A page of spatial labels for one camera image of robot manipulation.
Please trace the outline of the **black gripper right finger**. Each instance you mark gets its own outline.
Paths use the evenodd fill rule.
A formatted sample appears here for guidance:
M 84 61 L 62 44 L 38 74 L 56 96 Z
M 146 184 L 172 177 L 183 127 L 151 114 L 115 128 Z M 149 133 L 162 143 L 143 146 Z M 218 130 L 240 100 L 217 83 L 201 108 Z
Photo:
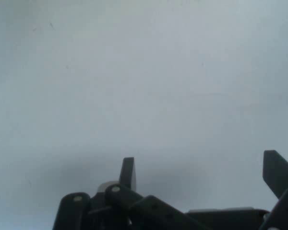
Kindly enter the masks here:
M 276 150 L 264 151 L 263 180 L 278 198 L 261 230 L 288 230 L 288 161 Z

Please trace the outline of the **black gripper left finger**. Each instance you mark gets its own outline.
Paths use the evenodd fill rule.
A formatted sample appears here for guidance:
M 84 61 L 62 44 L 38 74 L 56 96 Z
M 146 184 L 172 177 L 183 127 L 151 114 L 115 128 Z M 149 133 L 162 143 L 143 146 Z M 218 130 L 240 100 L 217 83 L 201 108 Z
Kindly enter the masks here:
M 90 197 L 84 192 L 64 196 L 54 230 L 206 230 L 208 227 L 155 196 L 136 192 L 135 162 L 123 159 L 118 181 L 104 184 Z

